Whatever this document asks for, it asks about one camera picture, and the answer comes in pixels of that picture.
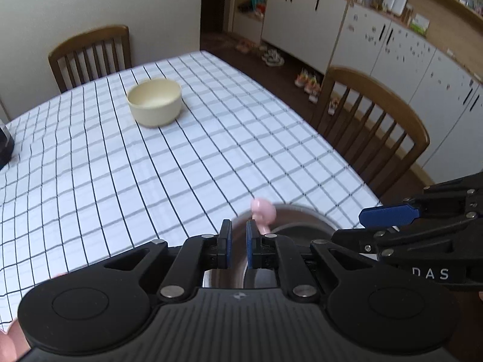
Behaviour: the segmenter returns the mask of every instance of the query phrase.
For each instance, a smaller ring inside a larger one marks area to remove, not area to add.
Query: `wooden chair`
[[[346,89],[331,116],[328,109],[335,83],[346,86]],[[358,93],[355,100],[356,94],[349,96],[351,89]],[[346,105],[348,97],[353,100],[352,107],[349,102]],[[367,106],[365,112],[359,110],[362,103]],[[380,115],[370,119],[371,113]],[[311,125],[349,162],[379,198],[429,145],[426,128],[401,98],[365,74],[341,67],[331,67],[327,71]],[[402,132],[399,138],[393,139],[391,136],[397,136],[398,132]],[[412,140],[412,148],[396,153],[406,137]],[[383,171],[389,163],[394,166],[392,171]]]
[[[117,58],[116,38],[120,38],[122,45],[122,53],[124,56],[124,67],[119,67],[119,60]],[[110,56],[114,63],[114,67],[110,65],[106,42],[110,43]],[[104,60],[103,66],[101,66],[98,45],[101,46],[102,56]],[[72,59],[74,59],[75,65],[72,66]],[[111,72],[119,72],[121,69],[131,68],[131,48],[129,42],[129,29],[124,25],[112,25],[75,35],[74,37],[62,42],[49,54],[49,63],[54,73],[57,85],[60,92],[67,91],[67,84],[64,81],[62,75],[61,66],[59,60],[63,60],[67,69],[69,80],[71,82],[71,88],[86,83],[85,76],[88,77],[88,81],[101,78],[106,75],[110,75]]]

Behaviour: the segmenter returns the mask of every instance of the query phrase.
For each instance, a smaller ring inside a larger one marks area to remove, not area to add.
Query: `pink plastic mushroom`
[[[250,203],[250,209],[252,210],[252,219],[257,224],[260,234],[269,234],[269,224],[272,224],[277,217],[275,206],[266,199],[256,197]]]

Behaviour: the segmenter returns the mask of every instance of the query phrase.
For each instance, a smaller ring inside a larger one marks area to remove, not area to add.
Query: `doorway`
[[[225,0],[201,0],[201,33],[221,33]]]

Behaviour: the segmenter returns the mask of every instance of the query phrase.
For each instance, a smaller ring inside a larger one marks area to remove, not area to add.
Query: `ceramic bowl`
[[[181,110],[181,86],[170,79],[144,81],[127,94],[134,119],[141,125],[156,127],[174,121]]]

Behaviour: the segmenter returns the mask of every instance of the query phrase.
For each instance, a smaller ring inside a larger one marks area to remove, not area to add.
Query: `cabinet door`
[[[409,105],[429,133],[429,147],[417,163],[424,165],[453,128],[476,91],[473,78],[445,54],[436,51]]]
[[[444,182],[480,172],[483,168],[483,87],[423,169],[434,182]]]
[[[307,0],[298,58],[325,73],[344,17],[347,0]]]
[[[315,6],[316,0],[287,0],[284,7],[283,50],[294,57],[306,62],[303,53],[306,49],[306,37],[310,30],[307,28],[307,17]]]
[[[371,76],[409,103],[435,50],[424,38],[392,22]]]
[[[286,47],[287,9],[290,0],[268,0],[262,38],[281,49]]]
[[[331,65],[347,66],[369,75],[385,41],[391,21],[354,4],[347,9]]]

